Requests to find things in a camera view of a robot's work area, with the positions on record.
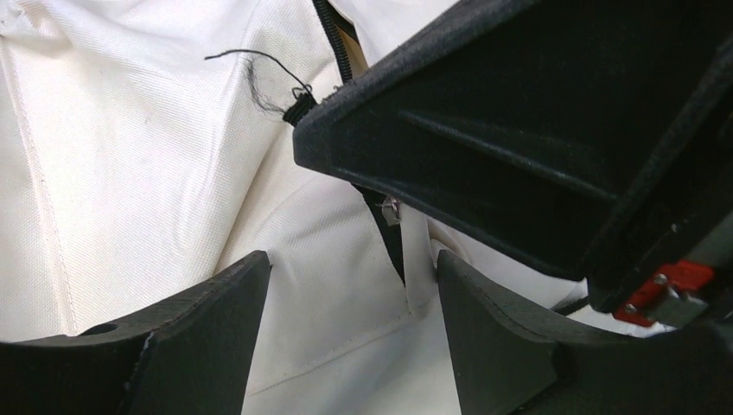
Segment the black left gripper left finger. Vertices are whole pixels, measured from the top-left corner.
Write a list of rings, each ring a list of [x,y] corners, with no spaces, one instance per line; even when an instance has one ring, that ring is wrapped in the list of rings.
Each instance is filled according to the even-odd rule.
[[[270,275],[251,252],[80,335],[3,343],[2,413],[241,413]]]

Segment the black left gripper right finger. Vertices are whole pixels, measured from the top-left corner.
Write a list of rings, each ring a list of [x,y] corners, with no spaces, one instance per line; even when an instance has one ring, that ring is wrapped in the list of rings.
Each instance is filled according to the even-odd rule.
[[[646,338],[571,320],[452,252],[437,282],[464,414],[729,414],[732,322]]]

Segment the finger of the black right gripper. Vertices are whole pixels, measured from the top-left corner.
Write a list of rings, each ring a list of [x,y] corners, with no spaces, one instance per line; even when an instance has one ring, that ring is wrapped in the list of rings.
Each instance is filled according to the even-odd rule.
[[[729,1],[461,1],[311,111],[294,155],[553,277],[625,270],[731,55]]]

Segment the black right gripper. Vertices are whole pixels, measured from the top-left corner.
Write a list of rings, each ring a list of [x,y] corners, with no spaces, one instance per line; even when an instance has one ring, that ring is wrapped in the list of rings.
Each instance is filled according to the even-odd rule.
[[[676,35],[634,54],[602,98],[595,139],[617,193],[589,256],[589,306],[685,325],[731,285],[732,38]]]

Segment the cream canvas backpack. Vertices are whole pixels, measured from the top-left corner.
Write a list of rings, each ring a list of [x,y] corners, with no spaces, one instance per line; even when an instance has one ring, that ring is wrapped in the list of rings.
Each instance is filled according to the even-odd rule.
[[[340,85],[310,1],[1,4],[1,338],[78,335],[254,250],[273,264],[245,414],[457,414],[442,249],[546,308],[586,293],[410,207],[405,275],[280,106]]]

